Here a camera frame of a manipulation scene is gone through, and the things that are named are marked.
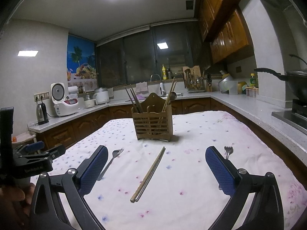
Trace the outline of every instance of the countertop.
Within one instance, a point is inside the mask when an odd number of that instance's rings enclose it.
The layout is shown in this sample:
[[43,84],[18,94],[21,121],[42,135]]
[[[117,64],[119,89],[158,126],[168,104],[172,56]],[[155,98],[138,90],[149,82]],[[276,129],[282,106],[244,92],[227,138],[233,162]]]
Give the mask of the countertop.
[[[187,91],[181,92],[183,92],[183,96],[177,97],[177,100],[211,97],[242,114],[244,117],[258,124],[261,128],[283,143],[307,166],[307,135],[271,115],[272,112],[284,111],[286,109],[257,100],[255,98],[246,97],[246,95],[243,94],[231,96],[229,94],[221,94],[220,92],[191,94],[189,94]],[[78,113],[67,117],[50,118],[49,123],[31,126],[28,129],[36,133],[42,133],[58,125],[85,116],[100,109],[124,104],[131,104],[131,102],[127,102],[127,99],[110,100],[110,102],[107,104],[96,105],[89,109],[80,109]]]

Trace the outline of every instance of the blue gripper pad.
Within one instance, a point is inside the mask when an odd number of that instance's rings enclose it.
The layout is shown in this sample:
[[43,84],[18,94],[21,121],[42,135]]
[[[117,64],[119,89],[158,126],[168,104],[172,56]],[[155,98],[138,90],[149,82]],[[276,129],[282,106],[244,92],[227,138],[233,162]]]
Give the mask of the blue gripper pad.
[[100,145],[89,159],[85,159],[78,167],[79,177],[79,194],[84,196],[89,194],[100,175],[103,167],[108,161],[107,147]]
[[209,168],[211,169],[224,194],[232,197],[235,193],[235,179],[224,165],[222,161],[224,158],[222,155],[214,146],[210,146],[206,150],[205,157]]
[[28,144],[25,146],[25,151],[28,153],[33,153],[35,151],[41,150],[45,147],[45,144],[43,141],[39,141],[37,143]]

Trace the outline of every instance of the wok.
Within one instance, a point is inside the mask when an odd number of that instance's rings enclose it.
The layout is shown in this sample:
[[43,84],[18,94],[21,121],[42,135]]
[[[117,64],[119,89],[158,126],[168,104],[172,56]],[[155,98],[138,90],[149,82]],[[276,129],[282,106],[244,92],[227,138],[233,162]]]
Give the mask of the wok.
[[[307,65],[306,61],[304,61],[301,57],[295,54],[289,54],[291,57],[296,57]],[[287,71],[285,75],[281,73],[277,73],[269,68],[255,68],[255,72],[261,73],[270,73],[275,77],[279,78],[282,81],[285,81],[291,92],[298,97],[298,99],[304,103],[307,103],[307,69],[298,70],[298,71]]]

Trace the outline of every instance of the fruit poster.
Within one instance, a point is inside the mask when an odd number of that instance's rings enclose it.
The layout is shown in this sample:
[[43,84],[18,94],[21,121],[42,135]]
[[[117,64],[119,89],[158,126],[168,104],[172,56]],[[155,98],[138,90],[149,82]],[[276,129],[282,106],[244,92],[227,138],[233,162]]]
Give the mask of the fruit poster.
[[68,86],[83,86],[86,91],[97,88],[95,44],[72,35],[67,42]]

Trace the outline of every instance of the white floral tablecloth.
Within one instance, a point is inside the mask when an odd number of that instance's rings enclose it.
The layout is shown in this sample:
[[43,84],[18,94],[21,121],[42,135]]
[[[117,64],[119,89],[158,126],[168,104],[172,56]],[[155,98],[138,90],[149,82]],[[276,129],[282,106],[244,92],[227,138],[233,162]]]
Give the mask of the white floral tablecloth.
[[[307,191],[283,161],[246,125],[226,112],[203,112],[173,116],[173,142],[137,140],[132,119],[111,120],[101,129],[69,148],[54,160],[50,175],[62,174],[91,156],[99,145],[112,152],[124,151],[113,161],[103,179],[96,182],[88,205],[107,230],[208,229],[229,196],[205,161],[205,151],[215,146],[233,146],[229,160],[250,174],[276,176],[284,212],[285,229],[290,229],[307,205]],[[161,148],[164,156],[139,202],[131,203],[136,191]],[[61,196],[72,225],[78,228],[65,196]],[[233,229],[242,225],[251,205],[250,194]]]

